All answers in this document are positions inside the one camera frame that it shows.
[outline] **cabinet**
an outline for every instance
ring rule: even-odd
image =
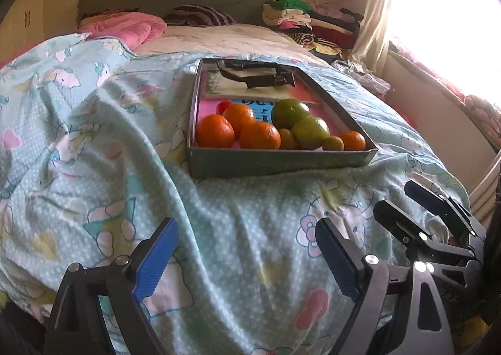
[[[44,40],[44,0],[15,0],[0,24],[0,60]]]

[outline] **sunlight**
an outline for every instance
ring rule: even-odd
[[[501,106],[498,0],[392,0],[389,31],[430,69]]]

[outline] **polka dot fabric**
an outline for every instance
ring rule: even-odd
[[[302,68],[364,127],[370,165],[272,177],[194,180],[186,135],[200,58],[138,57],[119,40],[48,40],[0,70],[0,289],[43,322],[67,266],[110,263],[174,217],[180,240],[142,307],[171,354],[320,355],[353,307],[321,257],[330,218],[364,252],[405,263],[374,221],[390,198],[437,239],[447,230],[409,201],[420,178],[467,205],[460,183],[391,108],[330,67]],[[126,352],[109,300],[101,307]]]

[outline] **lime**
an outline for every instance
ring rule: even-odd
[[[282,150],[296,150],[297,149],[297,141],[294,138],[294,135],[289,129],[280,129],[280,148]]]
[[[340,137],[337,136],[331,136],[325,139],[324,150],[337,150],[342,152],[344,150],[344,143],[343,140]]]
[[[325,121],[316,116],[308,116],[292,127],[292,134],[304,150],[315,150],[330,137]]]
[[[271,122],[277,129],[292,129],[295,123],[310,116],[310,109],[297,99],[284,99],[271,110]]]

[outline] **gray tray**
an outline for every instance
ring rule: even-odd
[[[357,131],[364,136],[367,150],[357,152],[305,151],[305,150],[246,150],[238,148],[212,148],[195,145],[196,117],[199,99],[203,96],[205,83],[202,72],[214,70],[217,60],[202,59],[196,79],[188,135],[188,161],[191,175],[203,177],[268,176],[280,172],[312,168],[360,167],[370,163],[377,152],[376,145],[358,123],[332,96],[310,76],[297,67],[284,67],[302,79],[319,98],[324,112],[339,127]]]

